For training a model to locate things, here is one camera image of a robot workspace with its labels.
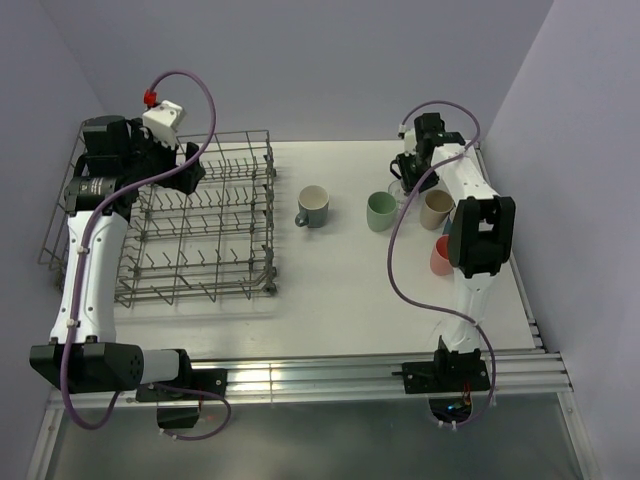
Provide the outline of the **clear glass mug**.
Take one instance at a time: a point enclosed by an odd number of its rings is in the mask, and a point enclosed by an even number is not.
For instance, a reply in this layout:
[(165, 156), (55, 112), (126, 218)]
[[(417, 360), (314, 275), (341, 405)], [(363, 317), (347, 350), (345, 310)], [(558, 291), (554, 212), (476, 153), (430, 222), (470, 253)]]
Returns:
[(399, 205), (403, 205), (406, 202), (407, 193), (404, 190), (404, 183), (402, 180), (396, 179), (392, 181), (388, 187), (388, 193)]

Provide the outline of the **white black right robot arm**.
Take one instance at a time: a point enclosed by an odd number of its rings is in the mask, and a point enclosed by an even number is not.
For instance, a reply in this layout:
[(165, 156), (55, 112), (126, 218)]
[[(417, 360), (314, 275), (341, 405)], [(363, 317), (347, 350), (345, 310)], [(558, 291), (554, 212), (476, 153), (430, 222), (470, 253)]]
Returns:
[(432, 368), (435, 383), (452, 390), (468, 374), (461, 358), (479, 356), (477, 327), (494, 278), (510, 258), (516, 206), (487, 183), (472, 160), (471, 145), (460, 133), (448, 132), (438, 113), (420, 115), (412, 127), (402, 123), (398, 136), (404, 143), (404, 152), (396, 157), (398, 179), (408, 197), (441, 182), (454, 207), (447, 254), (456, 302), (448, 315), (457, 319), (457, 326), (442, 334), (439, 348), (449, 356)]

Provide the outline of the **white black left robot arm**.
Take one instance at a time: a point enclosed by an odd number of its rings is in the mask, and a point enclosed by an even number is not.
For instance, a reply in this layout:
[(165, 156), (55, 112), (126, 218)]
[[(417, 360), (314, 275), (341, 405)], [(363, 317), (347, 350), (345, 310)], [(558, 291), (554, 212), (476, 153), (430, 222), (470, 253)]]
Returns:
[(121, 250), (139, 182), (193, 193), (200, 163), (179, 173), (176, 114), (151, 112), (87, 120), (84, 151), (64, 189), (68, 260), (59, 313), (49, 340), (30, 350), (31, 367), (67, 394), (122, 392), (158, 383), (183, 399), (195, 375), (183, 349), (143, 350), (116, 340), (114, 299)]

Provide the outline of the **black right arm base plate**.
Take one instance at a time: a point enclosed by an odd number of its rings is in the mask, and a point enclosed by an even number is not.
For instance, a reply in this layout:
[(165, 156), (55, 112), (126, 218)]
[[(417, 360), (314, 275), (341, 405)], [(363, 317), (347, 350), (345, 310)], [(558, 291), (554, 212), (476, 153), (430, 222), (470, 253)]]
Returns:
[(477, 371), (458, 371), (437, 366), (435, 361), (405, 362), (392, 376), (400, 377), (406, 394), (440, 394), (489, 391), (486, 365), (480, 361)]

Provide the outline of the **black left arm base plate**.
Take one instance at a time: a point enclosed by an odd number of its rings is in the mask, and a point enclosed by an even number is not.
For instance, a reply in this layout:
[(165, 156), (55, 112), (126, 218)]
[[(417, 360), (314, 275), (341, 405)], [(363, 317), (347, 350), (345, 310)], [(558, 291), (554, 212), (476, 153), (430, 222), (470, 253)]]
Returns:
[(138, 403), (156, 405), (156, 421), (164, 431), (192, 429), (201, 419), (206, 400), (220, 401), (226, 409), (224, 420), (215, 432), (222, 431), (231, 419), (231, 406), (227, 402), (228, 370), (224, 368), (194, 370), (186, 384), (154, 384), (137, 389)]

